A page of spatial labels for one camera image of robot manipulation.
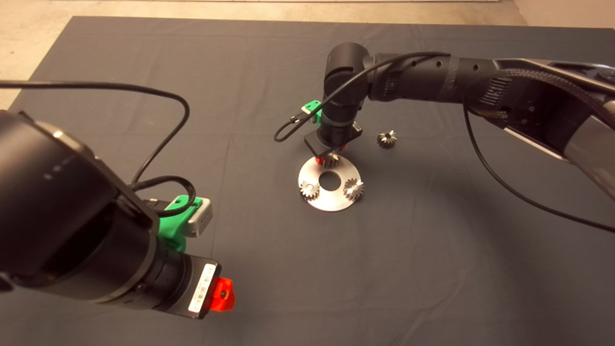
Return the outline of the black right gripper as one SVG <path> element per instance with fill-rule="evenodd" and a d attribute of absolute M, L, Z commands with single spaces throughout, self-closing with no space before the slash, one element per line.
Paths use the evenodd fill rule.
<path fill-rule="evenodd" d="M 356 122 L 346 126 L 322 124 L 305 135 L 305 144 L 314 156 L 314 162 L 322 165 L 323 156 L 333 151 L 344 151 L 347 144 L 362 135 L 363 129 Z"/>

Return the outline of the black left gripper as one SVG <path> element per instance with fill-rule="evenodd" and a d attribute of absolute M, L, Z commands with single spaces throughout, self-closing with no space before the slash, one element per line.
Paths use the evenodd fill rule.
<path fill-rule="evenodd" d="M 235 305 L 234 283 L 219 277 L 221 264 L 208 258 L 187 255 L 182 284 L 173 294 L 170 314 L 194 320 L 203 319 L 209 309 L 231 311 Z"/>

